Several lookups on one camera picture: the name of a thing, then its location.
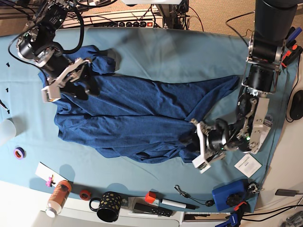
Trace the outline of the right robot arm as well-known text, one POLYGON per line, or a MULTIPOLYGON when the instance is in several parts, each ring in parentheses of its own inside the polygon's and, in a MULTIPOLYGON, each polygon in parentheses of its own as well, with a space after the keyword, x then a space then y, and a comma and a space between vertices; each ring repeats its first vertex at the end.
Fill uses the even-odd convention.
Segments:
POLYGON ((76 4, 75 0, 46 0, 29 21, 30 27, 13 39, 17 48, 15 59, 38 68, 44 76, 45 86, 41 90, 44 102, 56 102, 62 93, 80 100, 99 95, 91 75, 92 60, 66 58, 80 50, 84 39, 84 21, 76 4), (65 50, 54 37, 70 12, 80 22, 80 38, 75 48, 65 50))

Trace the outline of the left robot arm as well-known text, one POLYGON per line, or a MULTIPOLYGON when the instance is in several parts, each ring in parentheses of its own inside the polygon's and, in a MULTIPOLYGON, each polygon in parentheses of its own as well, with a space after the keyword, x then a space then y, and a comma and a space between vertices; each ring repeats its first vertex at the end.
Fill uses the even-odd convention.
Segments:
POLYGON ((286 39, 301 0, 258 0, 255 2, 254 30, 248 48, 247 65, 241 82, 236 122, 216 119, 210 126, 192 119, 199 143, 188 161, 196 166, 222 159, 226 151, 258 153, 269 94, 276 91, 286 39))

